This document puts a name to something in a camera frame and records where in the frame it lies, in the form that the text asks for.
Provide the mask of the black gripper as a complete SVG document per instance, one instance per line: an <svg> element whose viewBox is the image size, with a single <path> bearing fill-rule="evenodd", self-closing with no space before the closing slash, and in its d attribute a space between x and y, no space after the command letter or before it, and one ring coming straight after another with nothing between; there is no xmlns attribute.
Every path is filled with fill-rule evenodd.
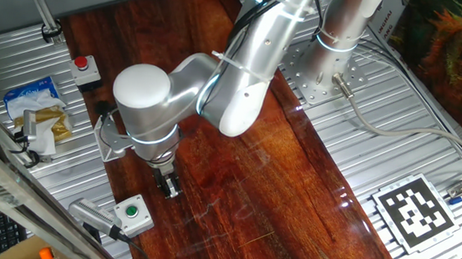
<svg viewBox="0 0 462 259"><path fill-rule="evenodd" d="M165 183L166 191L168 193L166 196L167 199L177 197L179 194L182 193L176 169L163 172L158 168L153 168L153 176L155 178L157 188L162 192L163 195L166 194L165 188L163 186L163 184Z"/></svg>

